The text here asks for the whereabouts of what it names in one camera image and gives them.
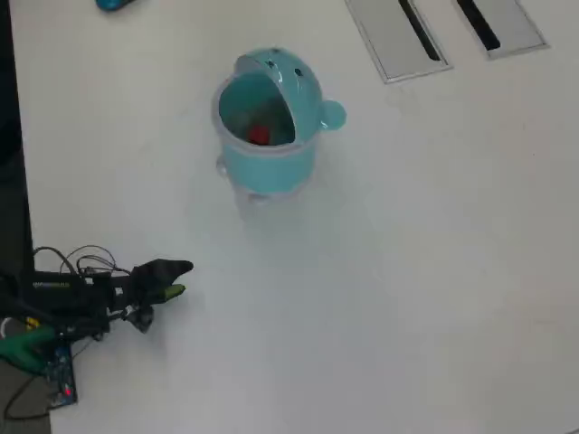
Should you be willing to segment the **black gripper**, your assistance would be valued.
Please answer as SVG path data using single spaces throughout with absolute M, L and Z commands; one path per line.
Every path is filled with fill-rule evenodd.
M 185 292 L 185 286 L 175 281 L 193 269 L 194 264 L 188 260 L 154 259 L 129 274 L 111 275 L 107 278 L 108 308 L 152 306 L 177 298 Z

